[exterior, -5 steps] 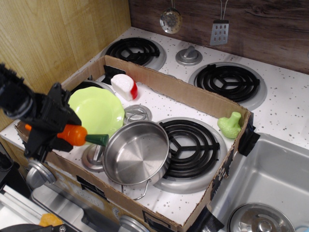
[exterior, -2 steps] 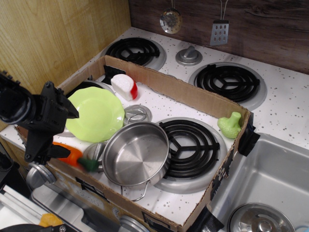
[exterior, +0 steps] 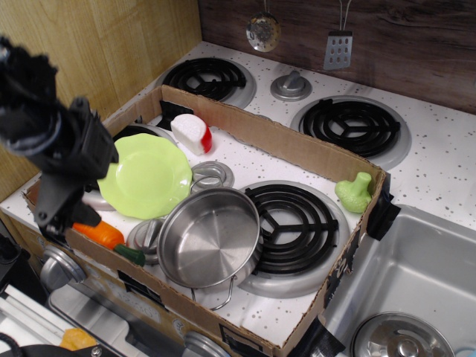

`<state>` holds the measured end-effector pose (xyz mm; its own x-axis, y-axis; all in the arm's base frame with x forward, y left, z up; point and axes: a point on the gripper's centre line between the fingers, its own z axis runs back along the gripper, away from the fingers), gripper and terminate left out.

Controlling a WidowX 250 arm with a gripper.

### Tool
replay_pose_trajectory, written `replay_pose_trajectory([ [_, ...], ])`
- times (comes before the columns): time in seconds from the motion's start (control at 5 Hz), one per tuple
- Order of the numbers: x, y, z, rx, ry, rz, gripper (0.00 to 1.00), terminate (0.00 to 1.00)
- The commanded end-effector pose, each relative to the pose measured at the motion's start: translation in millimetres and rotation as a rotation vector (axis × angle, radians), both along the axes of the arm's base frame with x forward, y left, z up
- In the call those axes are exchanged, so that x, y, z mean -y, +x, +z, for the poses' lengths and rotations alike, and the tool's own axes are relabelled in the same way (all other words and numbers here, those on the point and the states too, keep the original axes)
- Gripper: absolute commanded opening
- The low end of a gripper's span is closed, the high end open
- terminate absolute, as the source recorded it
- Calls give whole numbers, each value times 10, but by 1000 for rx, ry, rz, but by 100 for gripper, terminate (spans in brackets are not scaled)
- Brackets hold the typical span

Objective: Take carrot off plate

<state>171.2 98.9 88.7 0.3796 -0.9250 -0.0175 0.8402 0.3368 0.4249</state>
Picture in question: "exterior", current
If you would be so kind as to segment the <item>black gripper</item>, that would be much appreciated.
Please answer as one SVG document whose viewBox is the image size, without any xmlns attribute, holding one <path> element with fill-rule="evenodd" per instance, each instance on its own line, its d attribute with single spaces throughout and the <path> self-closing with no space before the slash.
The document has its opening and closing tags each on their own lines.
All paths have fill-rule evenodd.
<svg viewBox="0 0 476 357">
<path fill-rule="evenodd" d="M 96 227 L 100 215 L 83 202 L 84 186 L 103 179 L 119 159 L 115 142 L 84 97 L 57 107 L 56 132 L 29 157 L 42 175 L 34 218 L 50 238 L 63 238 L 74 223 Z"/>
</svg>

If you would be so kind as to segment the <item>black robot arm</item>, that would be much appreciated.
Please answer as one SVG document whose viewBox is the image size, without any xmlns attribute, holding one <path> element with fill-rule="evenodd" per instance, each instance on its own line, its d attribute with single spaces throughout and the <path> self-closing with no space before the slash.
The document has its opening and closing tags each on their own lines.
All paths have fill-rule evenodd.
<svg viewBox="0 0 476 357">
<path fill-rule="evenodd" d="M 61 104 L 56 74 L 47 56 L 1 38 L 1 144 L 40 169 L 35 222 L 44 237 L 65 242 L 73 224 L 99 224 L 100 215 L 83 202 L 84 189 L 105 178 L 119 155 L 86 98 Z"/>
</svg>

